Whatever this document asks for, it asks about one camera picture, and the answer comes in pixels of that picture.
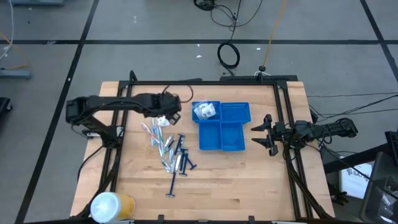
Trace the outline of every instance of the wooden tabletop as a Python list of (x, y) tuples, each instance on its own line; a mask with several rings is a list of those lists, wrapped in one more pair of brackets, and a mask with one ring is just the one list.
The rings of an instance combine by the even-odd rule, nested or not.
[[(311, 121), (303, 83), (288, 82), (288, 86), (294, 118)], [(104, 82), (99, 95), (116, 96), (117, 87), (118, 82)], [(164, 88), (160, 85), (136, 85), (132, 94), (160, 93)], [(158, 148), (150, 145), (150, 136), (140, 127), (141, 122), (150, 127), (150, 118), (144, 119), (143, 115), (130, 111), (116, 191), (135, 198), (137, 207), (131, 218), (156, 220), (158, 215), (163, 214), (166, 220), (247, 220), (248, 216), (254, 215), (256, 220), (294, 220), (282, 145), (278, 143), (278, 155), (270, 157), (268, 149), (251, 141), (251, 138), (264, 138), (266, 133), (250, 129), (262, 124), (267, 113), (272, 115), (274, 121), (278, 119), (273, 88), (203, 85), (192, 88), (195, 93), (193, 101), (249, 102), (252, 121), (244, 125), (246, 150), (199, 150), (198, 125), (192, 121), (191, 104), (183, 104), (180, 121), (175, 126), (162, 129), (163, 135), (166, 138), (173, 134), (178, 138), (177, 133), (185, 134), (184, 146), (189, 149), (189, 157), (198, 167), (188, 170), (188, 177), (177, 175), (175, 198), (168, 198), (165, 194), (170, 189), (172, 174), (166, 173), (160, 163)], [(178, 94), (181, 100), (189, 99), (191, 94), (187, 86), (171, 86), (168, 91)], [(284, 103), (282, 106), (286, 122)], [(95, 116), (109, 125), (112, 114), (112, 111), (100, 111)], [(85, 157), (100, 145), (100, 139), (89, 140)], [(83, 168), (71, 215), (80, 212), (97, 190), (104, 152), (101, 151)], [(334, 216), (319, 152), (306, 147), (302, 149), (302, 159), (308, 189), (326, 212)], [(302, 194), (297, 189), (304, 217)]]

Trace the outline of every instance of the blue plastic tray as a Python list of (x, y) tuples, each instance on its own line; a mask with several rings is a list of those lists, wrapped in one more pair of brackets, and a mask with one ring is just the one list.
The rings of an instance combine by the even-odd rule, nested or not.
[(240, 122), (221, 123), (221, 144), (223, 151), (243, 151), (243, 125)]
[(222, 121), (237, 121), (243, 124), (250, 122), (249, 103), (222, 103)]
[(202, 150), (222, 149), (220, 121), (204, 121), (199, 123), (199, 148)]
[(216, 115), (199, 119), (193, 111), (201, 103), (192, 102), (192, 120), (199, 124), (199, 148), (201, 150), (243, 151), (243, 124), (250, 122), (249, 103), (220, 103), (208, 101), (216, 109)]
[(196, 123), (202, 122), (202, 121), (209, 121), (209, 120), (220, 120), (221, 119), (221, 106), (219, 101), (206, 101), (206, 103), (211, 103), (214, 108), (216, 109), (216, 114), (207, 120), (200, 120), (198, 116), (195, 114), (193, 109), (199, 104), (202, 103), (202, 101), (194, 101), (192, 102), (192, 120)]

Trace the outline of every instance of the floor tile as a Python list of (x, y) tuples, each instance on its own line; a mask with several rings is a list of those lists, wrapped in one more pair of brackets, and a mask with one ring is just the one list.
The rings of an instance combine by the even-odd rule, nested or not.
[[(0, 31), (11, 38), (11, 10), (0, 2)], [(14, 39), (78, 40), (93, 0), (68, 0), (64, 6), (14, 6)]]
[[(0, 132), (0, 175), (7, 178), (0, 183), (4, 223), (15, 221), (76, 49), (74, 45), (19, 47), (30, 57), (33, 77), (0, 79), (0, 96), (10, 98), (14, 107)], [(8, 67), (21, 63), (21, 59), (10, 52), (1, 62)]]
[(384, 39), (398, 39), (398, 14), (396, 13), (398, 2), (395, 0), (384, 0), (383, 2), (367, 0), (366, 2)]
[[(260, 1), (242, 1), (238, 20), (250, 19)], [(237, 1), (220, 0), (236, 11)], [(235, 39), (268, 39), (282, 1), (263, 1), (255, 18), (238, 27)], [(220, 10), (214, 20), (231, 24)], [(231, 32), (212, 22), (210, 12), (184, 0), (100, 1), (88, 39), (228, 39)], [(289, 0), (275, 39), (375, 39), (359, 1)]]

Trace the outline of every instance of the wire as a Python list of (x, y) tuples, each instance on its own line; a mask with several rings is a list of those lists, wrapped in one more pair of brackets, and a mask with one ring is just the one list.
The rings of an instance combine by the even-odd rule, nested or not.
[[(190, 85), (187, 85), (187, 86), (188, 86), (189, 89), (191, 90), (191, 97), (190, 97), (188, 100), (185, 100), (185, 101), (181, 101), (181, 99), (180, 99), (180, 103), (188, 103), (188, 102), (191, 101), (192, 98), (193, 98), (193, 89), (192, 89), (192, 86), (190, 86)], [(170, 87), (170, 85), (167, 85), (167, 86), (163, 89), (162, 95), (166, 92), (166, 90), (167, 90), (169, 87)]]
[[(259, 6), (257, 7), (255, 13), (253, 14), (253, 16), (252, 16), (247, 22), (245, 22), (245, 23), (243, 23), (243, 24), (235, 25), (235, 26), (236, 26), (236, 27), (241, 27), (241, 26), (245, 26), (246, 24), (250, 23), (250, 22), (254, 19), (254, 17), (256, 16), (257, 12), (260, 10), (262, 1), (263, 1), (263, 0), (260, 1), (260, 4), (259, 4)], [(227, 9), (230, 11), (230, 13), (231, 13), (232, 16), (229, 16), (228, 13), (226, 13), (224, 10), (220, 9), (220, 8), (219, 8), (220, 6), (221, 6), (221, 7), (227, 8)], [(228, 7), (226, 7), (226, 6), (224, 6), (224, 5), (215, 4), (213, 9), (220, 9), (220, 10), (222, 10), (232, 21), (238, 22), (238, 21), (237, 21), (238, 19), (234, 16), (234, 14), (232, 13), (232, 11), (231, 11)], [(222, 23), (219, 23), (219, 22), (215, 21), (215, 20), (214, 20), (214, 17), (213, 17), (213, 10), (211, 10), (211, 12), (210, 12), (210, 17), (211, 17), (211, 20), (212, 20), (213, 22), (215, 22), (216, 24), (218, 24), (218, 25), (220, 25), (220, 26), (229, 27), (229, 28), (233, 27), (233, 25), (222, 24)]]
[[(236, 30), (236, 23), (238, 21), (238, 16), (239, 16), (240, 8), (241, 8), (241, 3), (242, 3), (242, 0), (239, 0), (238, 11), (236, 13), (236, 19), (235, 19), (235, 21), (233, 23), (233, 30), (232, 30), (231, 38), (229, 39), (229, 41), (220, 44), (220, 46), (218, 46), (218, 49), (217, 49), (217, 57), (218, 57), (218, 60), (220, 61), (220, 64), (225, 69), (227, 69), (227, 71), (229, 71), (229, 74), (231, 74), (231, 76), (235, 76), (235, 74), (231, 71), (231, 69), (235, 69), (239, 65), (239, 62), (241, 61), (241, 54), (239, 53), (238, 48), (235, 47), (233, 44), (231, 44), (232, 38), (234, 37), (235, 30)], [(221, 58), (221, 49), (225, 45), (230, 46), (232, 48), (232, 50), (235, 52), (235, 54), (236, 54), (236, 62), (233, 65), (228, 65)]]
[[(124, 133), (125, 127), (123, 127), (122, 131), (118, 134), (118, 138), (121, 136), (122, 133)], [(89, 157), (94, 156), (99, 150), (101, 150), (101, 148), (104, 147), (103, 145), (98, 148), (94, 153), (92, 153), (92, 155), (90, 155)], [(87, 157), (87, 159), (85, 159), (85, 161), (83, 161), (82, 165), (79, 168), (79, 173), (78, 173), (78, 179), (79, 179), (79, 175), (80, 175), (80, 171), (81, 168), (83, 167), (84, 163), (89, 159), (89, 157)], [(77, 217), (88, 217), (88, 215), (90, 214), (90, 205), (92, 203), (92, 201), (94, 200), (94, 198), (100, 194), (101, 192), (104, 192), (106, 190), (107, 185), (111, 182), (112, 179), (114, 179), (114, 176), (116, 175), (116, 167), (119, 164), (117, 164), (116, 162), (113, 163), (111, 170), (108, 172), (105, 181), (99, 185), (98, 190), (95, 192), (94, 196), (91, 198), (90, 202), (88, 204), (86, 204), (86, 206), (84, 207), (84, 209), (77, 215)]]
[(89, 155), (80, 165), (79, 167), (79, 171), (77, 172), (77, 181), (79, 181), (79, 177), (80, 177), (80, 172), (81, 169), (83, 168), (83, 166), (87, 163), (87, 161), (89, 159), (91, 159), (95, 154), (97, 154), (102, 148), (104, 148), (104, 145), (100, 146), (97, 150), (95, 150), (91, 155)]
[[(358, 112), (358, 113), (349, 113), (345, 115), (356, 115), (356, 114), (367, 114), (367, 113), (378, 113), (378, 112), (384, 112), (384, 111), (395, 111), (398, 110), (398, 108), (394, 109), (385, 109), (385, 110), (377, 110), (377, 111), (366, 111), (366, 112)], [(319, 115), (336, 115), (336, 114), (319, 114)]]
[[(200, 9), (202, 9), (204, 11), (210, 11), (210, 17), (211, 17), (211, 20), (214, 23), (216, 23), (216, 24), (218, 24), (220, 26), (228, 27), (229, 30), (232, 32), (231, 38), (229, 39), (229, 41), (220, 44), (220, 46), (218, 46), (218, 49), (217, 49), (217, 58), (220, 61), (220, 64), (229, 72), (229, 74), (231, 76), (235, 76), (234, 72), (232, 72), (231, 70), (237, 68), (239, 63), (240, 63), (240, 60), (241, 60), (241, 55), (239, 53), (238, 48), (231, 43), (231, 41), (233, 39), (233, 36), (234, 36), (234, 33), (235, 33), (235, 30), (236, 30), (237, 27), (245, 26), (246, 24), (248, 24), (249, 22), (251, 22), (253, 20), (253, 18), (256, 16), (258, 11), (260, 10), (262, 1), (263, 0), (260, 1), (260, 4), (257, 7), (257, 9), (256, 9), (255, 13), (253, 14), (253, 16), (247, 22), (245, 22), (244, 24), (239, 24), (238, 25), (237, 23), (238, 23), (239, 10), (240, 10), (240, 7), (241, 7), (241, 0), (239, 0), (238, 11), (236, 13), (236, 16), (232, 13), (232, 10), (230, 8), (228, 8), (225, 5), (215, 4), (214, 0), (204, 0), (203, 2), (200, 2), (200, 3), (197, 3), (197, 0), (193, 0), (193, 3), (194, 3), (194, 5), (196, 5), (196, 7), (200, 8)], [(219, 23), (219, 22), (215, 21), (214, 17), (213, 17), (213, 10), (214, 9), (221, 10), (224, 14), (226, 14), (231, 19), (232, 23), (230, 25), (227, 25), (227, 24), (222, 24), (222, 23)], [(229, 64), (225, 63), (224, 60), (221, 58), (221, 49), (225, 45), (231, 47), (232, 50), (234, 51), (235, 55), (236, 55), (236, 61), (232, 65), (229, 65)]]
[(332, 115), (332, 116), (328, 116), (328, 117), (326, 117), (325, 119), (320, 120), (320, 121), (318, 121), (318, 122), (322, 122), (322, 121), (325, 121), (325, 120), (327, 120), (327, 119), (329, 119), (329, 118), (334, 118), (334, 117), (340, 116), (340, 115), (352, 114), (352, 112), (361, 110), (361, 109), (363, 109), (363, 108), (367, 108), (368, 106), (372, 106), (372, 105), (381, 103), (381, 102), (383, 102), (383, 101), (389, 100), (389, 99), (394, 98), (394, 97), (397, 97), (397, 96), (398, 96), (398, 95), (390, 96), (390, 97), (387, 97), (387, 98), (384, 98), (384, 99), (377, 100), (377, 101), (375, 101), (375, 102), (369, 103), (369, 104), (364, 105), (364, 106), (359, 106), (359, 107), (356, 107), (356, 108), (354, 108), (354, 109), (344, 111), (344, 112), (342, 112), (342, 113), (340, 113), (340, 114), (335, 114), (335, 115)]
[(327, 152), (329, 152), (330, 155), (332, 155), (334, 158), (338, 159), (342, 164), (344, 164), (347, 168), (352, 168), (353, 170), (355, 170), (357, 173), (361, 174), (364, 178), (368, 179), (370, 182), (372, 182), (373, 185), (375, 185), (377, 188), (379, 188), (380, 190), (382, 190), (384, 193), (390, 195), (391, 197), (393, 197), (394, 199), (398, 200), (398, 197), (393, 195), (392, 193), (388, 192), (386, 189), (380, 187), (379, 185), (377, 185), (370, 177), (368, 177), (367, 175), (365, 175), (364, 173), (362, 173), (361, 171), (359, 171), (357, 168), (349, 165), (348, 163), (346, 163), (344, 160), (340, 159), (338, 156), (333, 155), (330, 149), (328, 149), (325, 145), (323, 145), (323, 147), (325, 147), (325, 150)]
[(268, 58), (268, 53), (269, 53), (269, 51), (270, 51), (270, 49), (271, 49), (272, 38), (273, 38), (273, 36), (274, 36), (274, 34), (275, 34), (276, 27), (278, 27), (280, 18), (282, 17), (282, 15), (283, 15), (283, 13), (284, 13), (284, 11), (285, 11), (285, 6), (286, 6), (286, 0), (284, 0), (283, 3), (282, 3), (282, 7), (280, 8), (279, 15), (278, 15), (278, 19), (275, 21), (274, 28), (272, 29), (271, 36), (269, 37), (268, 46), (267, 46), (267, 52), (266, 52), (266, 57), (265, 57), (265, 59), (264, 59), (264, 63), (262, 64), (262, 66), (264, 66), (264, 67), (266, 66), (267, 58)]
[[(124, 128), (122, 128), (122, 130), (119, 132), (119, 134), (118, 134), (118, 138), (120, 138), (120, 136), (122, 135), (122, 133), (124, 132)], [(101, 147), (99, 147), (97, 150), (95, 150), (93, 153), (91, 153), (91, 155), (89, 155), (82, 163), (81, 163), (81, 165), (80, 165), (80, 167), (79, 167), (79, 171), (78, 171), (78, 173), (77, 173), (77, 181), (79, 181), (79, 177), (80, 177), (80, 172), (81, 172), (81, 169), (83, 168), (83, 166), (87, 163), (87, 161), (89, 161), (95, 154), (97, 154), (102, 148), (104, 148), (104, 145), (102, 145)]]
[(27, 64), (25, 65), (16, 65), (16, 66), (12, 66), (12, 67), (8, 67), (6, 69), (17, 69), (17, 68), (24, 68), (24, 67), (28, 67), (30, 65), (30, 59), (29, 57), (17, 46), (15, 46), (13, 43), (11, 43), (11, 41), (0, 32), (0, 36), (8, 42), (8, 44), (10, 44), (18, 53), (20, 53), (26, 60)]
[(12, 46), (12, 41), (14, 41), (14, 7), (12, 6), (11, 0), (8, 0), (11, 9), (11, 41), (8, 45), (8, 48), (4, 51), (4, 53), (0, 56), (0, 60), (7, 54), (9, 49)]
[(333, 152), (335, 153), (347, 152), (347, 153), (358, 154), (357, 152), (350, 152), (350, 151), (333, 151)]
[(369, 95), (389, 95), (389, 94), (398, 94), (398, 92), (390, 92), (390, 93), (362, 93), (362, 94), (351, 94), (351, 95), (328, 95), (328, 96), (309, 95), (309, 96), (307, 96), (307, 98), (310, 98), (310, 97), (316, 97), (316, 98), (333, 98), (333, 97), (369, 96)]
[(78, 135), (80, 135), (80, 136), (83, 136), (83, 138), (85, 138), (85, 139), (88, 139), (88, 137), (85, 136), (83, 133), (80, 133), (80, 132), (76, 131), (76, 130), (73, 128), (74, 126), (76, 126), (76, 125), (74, 125), (74, 124), (71, 124), (71, 125), (70, 125), (70, 129), (71, 129), (74, 133), (76, 133), (76, 134), (78, 134)]
[(311, 109), (313, 109), (313, 110), (317, 113), (317, 115), (321, 116), (322, 118), (326, 118), (326, 117), (323, 116), (321, 113), (319, 113), (319, 112), (317, 111), (317, 109), (315, 109), (313, 106), (311, 106), (311, 104), (308, 104), (308, 105), (311, 107)]

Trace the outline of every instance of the black metal frame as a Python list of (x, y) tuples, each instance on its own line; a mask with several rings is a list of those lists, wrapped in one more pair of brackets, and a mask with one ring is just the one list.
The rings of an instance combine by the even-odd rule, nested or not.
[[(132, 88), (134, 85), (266, 85), (266, 86), (272, 86), (274, 89), (274, 94), (275, 94), (275, 103), (276, 103), (276, 108), (277, 108), (277, 114), (279, 121), (284, 121), (284, 115), (283, 115), (283, 110), (282, 110), (282, 102), (280, 100), (280, 94), (279, 94), (279, 89), (282, 90), (284, 94), (284, 100), (285, 100), (285, 105), (287, 109), (287, 116), (290, 124), (294, 123), (294, 117), (293, 117), (293, 111), (292, 111), (292, 106), (290, 104), (290, 97), (289, 97), (289, 90), (287, 88), (287, 81), (298, 81), (297, 77), (295, 75), (287, 75), (287, 76), (273, 76), (273, 77), (263, 77), (261, 75), (258, 75), (257, 77), (250, 76), (250, 77), (224, 77), (221, 78), (220, 81), (200, 81), (200, 80), (188, 80), (188, 81), (137, 81), (137, 78), (135, 77), (134, 74), (131, 74), (131, 80), (128, 81), (119, 81), (118, 85), (118, 92), (117, 96), (122, 96), (123, 92), (126, 90), (126, 95), (131, 96), (132, 93)], [(123, 111), (123, 116), (122, 116), (122, 121), (121, 121), (121, 126), (123, 129), (126, 128), (127, 124), (127, 111)], [(112, 126), (117, 126), (118, 123), (118, 115), (119, 111), (114, 111), (113, 117), (112, 117)], [(111, 188), (110, 191), (114, 192), (116, 190), (116, 183), (118, 179), (118, 169), (119, 169), (119, 163), (120, 163), (120, 158), (121, 158), (121, 150), (123, 148), (123, 141), (124, 141), (124, 134), (119, 138), (119, 144), (120, 146), (116, 148), (116, 155), (115, 155), (115, 161), (116, 163), (116, 175), (111, 181)], [(110, 163), (110, 158), (111, 158), (111, 151), (112, 148), (107, 148), (105, 157), (104, 157), (104, 164), (103, 164), (103, 170), (101, 172), (101, 178), (100, 178), (100, 185), (105, 182), (105, 179), (108, 175), (108, 169), (109, 169), (109, 163)], [(303, 181), (303, 183), (306, 185), (306, 180), (305, 180), (305, 172), (303, 168), (303, 162), (302, 158), (300, 155), (300, 151), (295, 151), (296, 153), (296, 161), (297, 161), (297, 168), (298, 172), (300, 174), (300, 178)], [(291, 160), (290, 154), (287, 153), (287, 160)], [(295, 186), (295, 181), (291, 176), (289, 176), (289, 185), (290, 185), (290, 191), (292, 194), (292, 204), (294, 208), (294, 214), (295, 214), (295, 219), (297, 221), (303, 220), (303, 217), (301, 216), (300, 213), (300, 205), (299, 205), (299, 199), (297, 197), (297, 189)], [(306, 222), (323, 222), (323, 220), (317, 220), (313, 219), (312, 215), (312, 208), (311, 205), (309, 204), (308, 200), (304, 198), (304, 203), (305, 203), (305, 211), (307, 217), (304, 218), (306, 219)], [(254, 217), (250, 217), (249, 219), (250, 223), (253, 223)], [(71, 217), (68, 220), (54, 220), (54, 221), (47, 221), (47, 222), (38, 222), (38, 223), (94, 223), (94, 221), (90, 218), (77, 218), (77, 217)], [(135, 220), (134, 223), (158, 223), (159, 220)], [(164, 220), (165, 223), (198, 223), (197, 220)], [(211, 223), (242, 223), (242, 221), (211, 221)], [(270, 221), (255, 221), (255, 223), (270, 223)]]

